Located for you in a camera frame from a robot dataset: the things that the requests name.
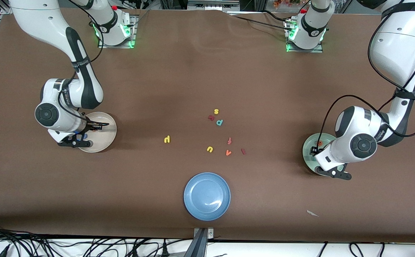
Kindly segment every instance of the beige plate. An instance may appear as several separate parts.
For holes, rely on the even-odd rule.
[[[91,114],[87,114],[86,117],[92,121],[109,123],[109,125],[104,126],[102,130],[87,131],[86,140],[89,140],[92,143],[92,146],[80,147],[80,149],[87,153],[98,153],[103,151],[104,149],[108,148],[108,146],[113,143],[114,138],[116,138],[116,122],[113,117],[111,117],[111,115],[104,112],[92,112]]]

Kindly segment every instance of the brown table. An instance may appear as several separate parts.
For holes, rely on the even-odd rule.
[[[87,17],[63,13],[95,56]],[[172,238],[214,227],[223,239],[415,242],[415,137],[350,164],[351,181],[310,174],[301,153],[339,96],[380,106],[393,93],[367,61],[379,19],[334,15],[324,53],[303,54],[285,51],[281,30],[220,11],[150,11],[135,49],[105,49],[93,63],[105,96],[95,111],[110,113],[118,133],[110,148],[92,154],[58,147],[33,116],[46,80],[72,74],[68,57],[5,16],[0,226]],[[351,105],[362,106],[341,100],[325,132],[333,134],[337,115]],[[207,118],[214,109],[220,127]],[[414,130],[415,107],[408,132]],[[164,144],[167,135],[171,143]],[[188,180],[206,171],[221,175],[232,192],[228,211],[212,222],[191,217],[183,203]]]

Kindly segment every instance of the brown tabletop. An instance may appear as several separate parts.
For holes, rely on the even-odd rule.
[[[62,11],[94,57],[88,18]],[[248,17],[279,25],[263,14]],[[85,153],[57,146],[34,118],[46,80],[71,76],[68,57],[4,16],[0,226],[172,238],[214,227],[224,239],[415,242],[415,137],[350,164],[351,181],[310,174],[301,153],[339,96],[378,107],[392,95],[367,60],[379,20],[334,15],[324,53],[304,54],[286,52],[280,29],[220,11],[149,11],[134,49],[105,49],[93,63],[104,89],[95,111],[111,114],[118,132],[107,150]],[[336,117],[351,105],[363,106],[341,100],[325,132],[334,134]],[[214,109],[221,126],[207,118]],[[212,222],[193,218],[183,203],[186,183],[207,171],[221,175],[232,194],[225,215]]]

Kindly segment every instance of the white floor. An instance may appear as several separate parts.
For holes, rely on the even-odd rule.
[[[75,242],[85,241],[87,244],[76,245],[68,248],[61,248],[53,246],[54,249],[62,256],[67,257],[82,257],[89,249],[92,239],[85,240],[54,240],[63,245],[73,244]],[[114,243],[118,240],[110,240],[107,243]],[[148,242],[157,242],[159,246],[162,245],[163,240],[151,240]],[[168,246],[168,252],[171,254],[185,252],[190,244],[190,240],[178,242]],[[6,247],[8,242],[0,242],[0,252]],[[358,244],[365,257],[378,257],[381,244]],[[89,256],[98,256],[107,246],[100,246],[95,249]],[[320,253],[323,243],[210,243],[207,247],[206,257],[219,257],[225,255],[226,257],[317,257]],[[103,257],[125,256],[126,252],[131,250],[131,246],[125,245],[114,246],[115,251],[108,251],[101,255]],[[147,257],[152,251],[157,248],[156,244],[142,245],[138,248],[138,255],[140,257]],[[354,253],[361,256],[360,253],[353,247]],[[21,256],[27,257],[28,254],[20,249]],[[41,249],[38,249],[40,256],[46,256]],[[386,244],[383,252],[383,257],[415,257],[415,244]],[[18,257],[17,251],[13,244],[8,251],[7,257]],[[325,248],[322,257],[354,257],[349,251],[349,244],[344,243],[329,243]]]

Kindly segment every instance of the blue plate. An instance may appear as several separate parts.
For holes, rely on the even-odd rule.
[[[184,191],[185,207],[201,221],[220,218],[227,211],[230,198],[230,188],[225,180],[210,172],[191,178]]]

